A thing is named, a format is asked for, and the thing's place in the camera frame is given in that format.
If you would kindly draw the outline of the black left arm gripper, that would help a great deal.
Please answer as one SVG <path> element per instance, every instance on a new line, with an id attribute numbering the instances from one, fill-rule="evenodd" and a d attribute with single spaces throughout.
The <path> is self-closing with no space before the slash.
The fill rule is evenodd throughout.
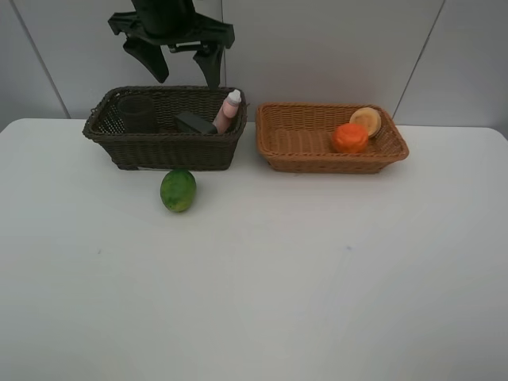
<path id="1" fill-rule="evenodd" d="M 207 86 L 219 88 L 222 48 L 231 48 L 235 41 L 231 24 L 197 13 L 192 1 L 137 0 L 133 6 L 133 12 L 114 13 L 108 20 L 114 34 L 127 36 L 125 52 L 164 83 L 169 70 L 160 46 L 172 53 L 196 51 L 193 59 Z"/>

